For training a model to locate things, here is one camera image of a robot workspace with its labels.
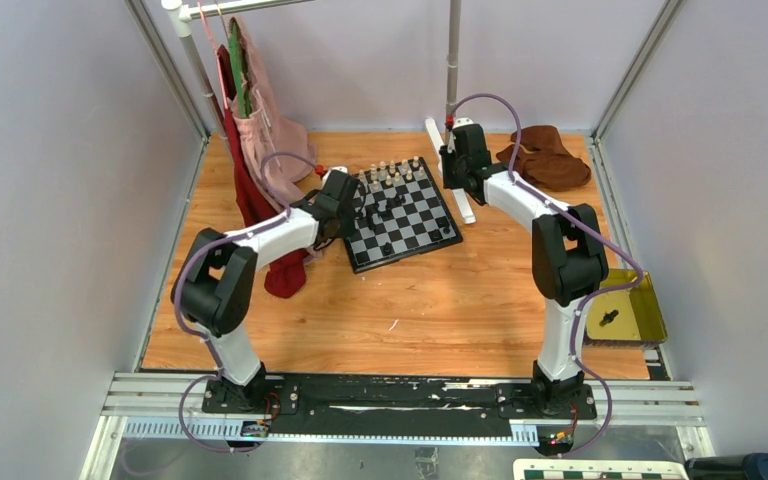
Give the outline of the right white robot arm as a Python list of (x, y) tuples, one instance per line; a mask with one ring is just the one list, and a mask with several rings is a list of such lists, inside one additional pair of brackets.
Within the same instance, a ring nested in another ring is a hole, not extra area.
[(439, 149), (445, 188), (504, 212), (531, 236), (532, 278), (545, 299), (545, 327), (526, 399), (540, 415), (556, 417), (585, 395), (580, 350), (586, 298), (609, 272), (595, 210), (558, 202), (494, 162), (483, 128), (472, 120), (449, 117), (446, 131), (449, 139)]

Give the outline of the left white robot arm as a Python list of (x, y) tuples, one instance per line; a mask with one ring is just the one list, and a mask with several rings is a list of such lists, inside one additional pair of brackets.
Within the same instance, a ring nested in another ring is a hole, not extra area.
[(296, 251), (355, 231), (360, 181), (343, 167), (326, 171), (322, 186), (275, 217), (242, 230), (202, 230), (178, 274), (172, 294), (179, 327), (208, 348), (216, 375), (208, 393), (243, 413), (269, 398), (266, 369), (243, 325), (255, 274)]

